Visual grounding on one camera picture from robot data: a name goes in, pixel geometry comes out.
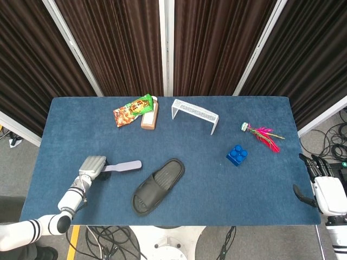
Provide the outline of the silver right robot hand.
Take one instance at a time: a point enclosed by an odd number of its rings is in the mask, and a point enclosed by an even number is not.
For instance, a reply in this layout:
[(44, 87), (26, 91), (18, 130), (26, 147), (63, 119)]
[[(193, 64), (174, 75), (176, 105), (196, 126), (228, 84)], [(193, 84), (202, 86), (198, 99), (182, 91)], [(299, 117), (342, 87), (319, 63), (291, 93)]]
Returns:
[(304, 196), (294, 184), (293, 191), (296, 197), (301, 202), (316, 207), (327, 217), (346, 215), (345, 188), (338, 175), (334, 174), (333, 165), (316, 155), (309, 158), (300, 153), (299, 158), (309, 173), (314, 198)]

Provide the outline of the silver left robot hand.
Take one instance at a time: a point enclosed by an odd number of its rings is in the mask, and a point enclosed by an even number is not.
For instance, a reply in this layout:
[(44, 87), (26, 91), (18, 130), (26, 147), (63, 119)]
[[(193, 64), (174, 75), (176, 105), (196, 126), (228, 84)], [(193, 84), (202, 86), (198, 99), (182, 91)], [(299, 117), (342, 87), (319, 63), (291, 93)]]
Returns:
[(88, 156), (79, 168), (79, 176), (86, 176), (91, 181), (96, 179), (107, 180), (111, 174), (102, 170), (106, 164), (106, 160), (106, 156), (103, 155)]

